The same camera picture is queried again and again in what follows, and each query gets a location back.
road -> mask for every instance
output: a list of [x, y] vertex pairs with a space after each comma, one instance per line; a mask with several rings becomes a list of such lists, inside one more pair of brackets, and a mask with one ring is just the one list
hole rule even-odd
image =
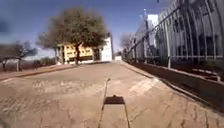
[[[106, 97], [123, 98], [125, 104], [106, 104], [102, 111], [108, 78]], [[0, 82], [0, 128], [98, 127], [224, 128], [224, 117], [158, 78], [120, 63]]]

pavement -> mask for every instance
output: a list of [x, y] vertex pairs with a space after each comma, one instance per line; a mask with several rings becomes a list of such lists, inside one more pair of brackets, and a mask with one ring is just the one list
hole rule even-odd
[[5, 79], [0, 128], [224, 128], [222, 113], [132, 69], [113, 62]]

sky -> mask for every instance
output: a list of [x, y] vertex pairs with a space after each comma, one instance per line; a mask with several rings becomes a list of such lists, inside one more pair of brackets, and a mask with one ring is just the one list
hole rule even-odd
[[[159, 14], [168, 0], [0, 0], [0, 18], [7, 21], [10, 31], [0, 34], [0, 43], [16, 40], [30, 41], [33, 47], [38, 35], [47, 30], [49, 19], [62, 10], [75, 6], [93, 9], [104, 17], [107, 29], [113, 35], [114, 50], [120, 50], [120, 36], [135, 33], [140, 15]], [[53, 51], [38, 48], [37, 58], [54, 55]]]

fence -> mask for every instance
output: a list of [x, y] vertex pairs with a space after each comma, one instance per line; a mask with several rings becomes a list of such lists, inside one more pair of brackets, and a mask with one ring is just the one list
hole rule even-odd
[[224, 1], [176, 0], [153, 26], [147, 15], [124, 51], [127, 61], [167, 67], [224, 67]]

wall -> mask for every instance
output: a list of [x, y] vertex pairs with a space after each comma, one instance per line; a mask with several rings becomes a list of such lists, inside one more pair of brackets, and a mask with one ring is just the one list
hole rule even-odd
[[131, 65], [158, 76], [159, 78], [185, 86], [224, 108], [223, 83], [206, 80], [196, 75], [150, 64], [132, 63]]

